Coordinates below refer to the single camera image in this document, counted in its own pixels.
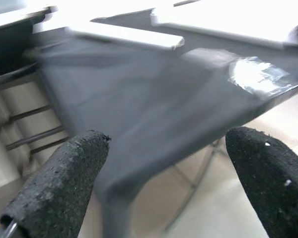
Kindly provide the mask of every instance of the gray fabric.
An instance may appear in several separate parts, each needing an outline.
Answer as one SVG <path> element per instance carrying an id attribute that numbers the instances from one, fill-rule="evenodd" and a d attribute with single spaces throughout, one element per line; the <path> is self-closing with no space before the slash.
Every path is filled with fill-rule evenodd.
<path id="1" fill-rule="evenodd" d="M 70 37 L 63 30 L 37 35 L 46 45 L 41 83 L 66 129 L 75 135 L 95 128 L 112 138 L 94 185 L 102 204 L 113 197 L 130 204 L 149 178 L 297 92 L 263 101 L 229 83 L 223 72 L 210 75 L 181 55 L 199 47 L 225 49 L 258 56 L 298 78 L 298 49 L 278 51 L 154 28 L 149 11 L 98 21 L 181 35 L 186 41 L 178 51 L 160 52 Z"/>

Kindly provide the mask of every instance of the black foam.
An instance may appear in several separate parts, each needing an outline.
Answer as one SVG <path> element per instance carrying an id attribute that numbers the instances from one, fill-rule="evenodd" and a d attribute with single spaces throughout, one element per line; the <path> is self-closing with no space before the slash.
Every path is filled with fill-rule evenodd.
<path id="1" fill-rule="evenodd" d="M 269 237 L 298 238 L 298 156 L 246 127 L 226 134 L 226 148 Z"/>
<path id="2" fill-rule="evenodd" d="M 16 220 L 31 238 L 76 238 L 109 140 L 89 131 L 59 147 L 8 204 L 0 221 Z"/>

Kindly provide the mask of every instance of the floor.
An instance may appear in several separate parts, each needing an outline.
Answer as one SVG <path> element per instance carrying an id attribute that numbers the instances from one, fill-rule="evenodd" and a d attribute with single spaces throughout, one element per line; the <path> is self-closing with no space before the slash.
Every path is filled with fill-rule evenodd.
<path id="1" fill-rule="evenodd" d="M 5 96 L 15 110 L 14 113 L 30 110 L 46 103 L 44 96 L 34 84 L 7 90 Z M 18 126 L 20 130 L 25 131 L 26 135 L 32 135 L 58 124 L 53 112 L 48 111 L 28 118 Z M 298 154 L 298 95 L 251 121 L 247 126 L 265 131 L 282 140 Z M 60 133 L 49 139 L 62 136 L 63 134 Z M 40 143 L 45 142 L 39 141 L 32 146 L 38 146 Z M 28 173 L 44 163 L 54 149 L 37 155 L 37 164 L 27 168 Z M 18 172 L 13 165 L 26 163 L 22 160 L 22 154 L 26 154 L 27 150 L 24 148 L 17 153 L 18 156 L 11 158 L 0 144 L 0 210 L 21 185 L 20 180 L 17 180 Z M 178 167 L 193 179 L 197 168 L 203 162 L 205 153 L 207 148 L 187 158 Z M 151 179 L 134 203 L 133 238 L 268 237 L 243 191 L 230 159 L 222 154 L 214 156 L 206 176 L 188 207 L 166 231 L 166 226 L 172 220 L 189 189 L 188 183 L 179 176 L 175 168 L 170 168 Z M 100 237 L 100 206 L 92 196 L 79 238 Z"/>

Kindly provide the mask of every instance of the metal chair leg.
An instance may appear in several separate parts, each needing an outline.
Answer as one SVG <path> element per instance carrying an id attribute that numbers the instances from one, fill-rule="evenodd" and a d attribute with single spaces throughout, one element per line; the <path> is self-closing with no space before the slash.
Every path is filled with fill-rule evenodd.
<path id="1" fill-rule="evenodd" d="M 219 148 L 220 142 L 221 142 L 221 140 L 217 140 L 217 141 L 215 141 L 214 143 L 212 143 L 210 145 L 211 149 L 208 151 L 208 155 L 206 155 L 203 158 L 204 162 L 200 166 L 198 174 L 196 175 L 194 181 L 191 181 L 181 170 L 178 169 L 177 166 L 175 166 L 175 170 L 177 171 L 177 173 L 183 178 L 184 181 L 186 181 L 190 185 L 190 190 L 189 190 L 188 194 L 186 195 L 185 199 L 183 200 L 182 204 L 180 205 L 180 207 L 176 211 L 175 215 L 173 216 L 171 222 L 169 222 L 169 224 L 165 227 L 164 231 L 166 233 L 173 227 L 175 222 L 178 220 L 178 218 L 181 216 L 181 214 L 183 213 L 185 208 L 190 203 L 190 201 L 193 198 L 195 192 L 197 191 L 197 188 L 199 187 L 202 179 L 204 178 L 208 168 L 210 167 L 210 165 L 212 163 L 213 156 L 217 152 L 227 156 L 226 152 L 222 151 Z"/>

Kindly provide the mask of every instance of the metal rod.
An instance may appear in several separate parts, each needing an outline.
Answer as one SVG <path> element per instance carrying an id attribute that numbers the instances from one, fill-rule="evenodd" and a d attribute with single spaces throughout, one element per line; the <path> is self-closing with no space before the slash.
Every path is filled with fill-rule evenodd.
<path id="1" fill-rule="evenodd" d="M 182 202 L 182 204 L 180 205 L 180 207 L 176 211 L 176 214 L 174 215 L 172 221 L 170 221 L 168 223 L 168 225 L 165 227 L 165 229 L 164 229 L 165 232 L 168 232 L 173 227 L 174 223 L 178 220 L 178 218 L 181 216 L 184 209 L 188 206 L 189 202 L 193 198 L 195 192 L 198 189 L 199 184 L 201 183 L 202 179 L 206 175 L 206 172 L 209 170 L 209 167 L 211 166 L 211 163 L 213 161 L 212 158 L 214 157 L 214 154 L 217 152 L 216 147 L 219 145 L 219 143 L 220 143 L 220 140 L 217 140 L 217 141 L 215 141 L 211 144 L 210 154 L 206 155 L 203 158 L 204 162 L 200 166 L 199 172 L 198 172 L 198 174 L 196 175 L 196 177 L 194 179 L 193 187 L 189 190 L 188 194 L 184 198 L 184 201 Z"/>
<path id="2" fill-rule="evenodd" d="M 21 145 L 25 145 L 25 144 L 29 144 L 29 143 L 32 143 L 34 141 L 37 141 L 37 140 L 40 140 L 42 138 L 45 138 L 47 136 L 50 136 L 50 135 L 54 135 L 58 132 L 61 132 L 63 131 L 63 127 L 62 126 L 58 126 L 54 129 L 51 129 L 51 130 L 48 130 L 48 131 L 45 131 L 45 132 L 42 132 L 40 134 L 37 134 L 37 135 L 33 135 L 31 137 L 28 137 L 28 138 L 25 138 L 25 139 L 21 139 L 21 140 L 18 140 L 14 143 L 11 143 L 9 145 L 6 145 L 5 148 L 6 150 L 13 150 Z"/>
<path id="3" fill-rule="evenodd" d="M 18 228 L 18 225 L 17 225 L 16 221 L 12 220 L 11 223 L 9 224 L 9 226 L 6 228 L 3 235 L 1 236 L 1 238 L 11 238 L 17 228 Z"/>
<path id="4" fill-rule="evenodd" d="M 216 149 L 216 152 L 222 154 L 225 157 L 229 157 L 227 151 L 224 151 L 222 149 Z"/>
<path id="5" fill-rule="evenodd" d="M 10 72 L 3 72 L 0 74 L 0 90 L 10 88 L 13 86 L 25 84 L 33 80 L 32 77 L 24 77 L 37 70 L 37 63 L 35 62 L 23 62 L 24 65 L 20 65 L 16 68 L 11 68 Z"/>
<path id="6" fill-rule="evenodd" d="M 173 166 L 174 170 L 177 172 L 178 175 L 181 176 L 181 178 L 186 182 L 186 184 L 188 184 L 190 187 L 194 188 L 195 184 L 193 183 L 193 181 L 191 181 L 186 174 L 184 174 L 178 167 L 177 165 Z"/>
<path id="7" fill-rule="evenodd" d="M 26 117 L 29 117 L 29 116 L 32 116 L 32 115 L 35 115 L 35 114 L 38 114 L 38 113 L 41 113 L 41 112 L 44 112 L 44 111 L 47 111 L 49 109 L 51 109 L 51 106 L 46 105 L 46 106 L 31 110 L 31 111 L 28 111 L 28 112 L 25 112 L 25 113 L 21 113 L 21 114 L 18 114 L 18 115 L 11 116 L 9 118 L 8 123 L 12 122 L 12 121 L 20 120 L 22 118 L 26 118 Z"/>
<path id="8" fill-rule="evenodd" d="M 43 146 L 38 147 L 38 148 L 35 148 L 35 149 L 33 149 L 33 150 L 30 151 L 30 155 L 34 155 L 34 154 L 36 154 L 36 153 L 39 153 L 39 152 L 42 151 L 42 150 L 46 150 L 46 149 L 48 149 L 48 148 L 50 148 L 50 147 L 52 147 L 52 146 L 61 144 L 61 143 L 65 142 L 65 141 L 67 141 L 68 139 L 69 139 L 69 137 L 65 137 L 65 138 L 63 138 L 63 139 L 54 141 L 54 142 L 52 142 L 52 143 L 43 145 Z"/>

